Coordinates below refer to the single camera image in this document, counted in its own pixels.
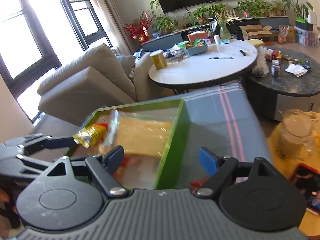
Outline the person's left hand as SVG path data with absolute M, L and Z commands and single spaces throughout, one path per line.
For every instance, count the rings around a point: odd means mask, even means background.
M 0 188 L 0 201 L 5 203 L 10 202 L 9 195 L 2 188 Z

